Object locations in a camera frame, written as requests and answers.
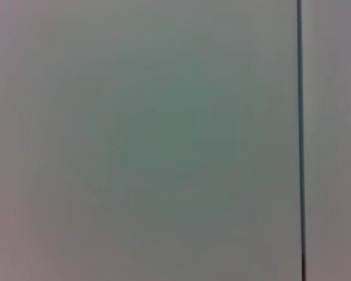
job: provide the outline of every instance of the pale green surface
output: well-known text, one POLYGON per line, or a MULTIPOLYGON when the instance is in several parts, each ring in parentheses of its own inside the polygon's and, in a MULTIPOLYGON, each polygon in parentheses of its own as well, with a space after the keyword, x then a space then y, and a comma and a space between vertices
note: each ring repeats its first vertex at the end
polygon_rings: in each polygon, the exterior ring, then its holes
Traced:
POLYGON ((0 280, 299 281, 295 2, 47 4, 0 36, 0 280))

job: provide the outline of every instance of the white surface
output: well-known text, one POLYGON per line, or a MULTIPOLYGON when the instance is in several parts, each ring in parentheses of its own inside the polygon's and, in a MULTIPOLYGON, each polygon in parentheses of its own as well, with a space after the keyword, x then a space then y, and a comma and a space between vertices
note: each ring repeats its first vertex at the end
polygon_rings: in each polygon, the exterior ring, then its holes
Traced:
POLYGON ((303 0, 307 281, 351 281, 351 0, 303 0))

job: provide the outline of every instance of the dark vertical line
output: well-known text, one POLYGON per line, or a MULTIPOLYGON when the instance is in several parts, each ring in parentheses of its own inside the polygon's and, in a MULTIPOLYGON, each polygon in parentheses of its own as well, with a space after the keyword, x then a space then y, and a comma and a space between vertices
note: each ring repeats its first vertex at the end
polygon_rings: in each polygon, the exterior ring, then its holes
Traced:
POLYGON ((297 0, 297 49, 298 49, 298 126, 299 126, 299 176, 300 176, 300 220, 302 250, 302 280, 306 281, 305 256, 305 197, 304 197, 304 108, 303 108, 303 49, 302 49, 302 0, 297 0))

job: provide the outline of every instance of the white wall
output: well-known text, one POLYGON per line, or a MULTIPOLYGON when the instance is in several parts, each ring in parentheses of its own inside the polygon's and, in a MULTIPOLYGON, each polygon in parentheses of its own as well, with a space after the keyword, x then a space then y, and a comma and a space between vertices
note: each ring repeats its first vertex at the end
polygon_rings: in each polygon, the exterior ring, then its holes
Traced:
POLYGON ((295 12, 0 0, 0 281, 299 281, 295 12))
POLYGON ((351 281, 351 0, 304 0, 307 281, 351 281))

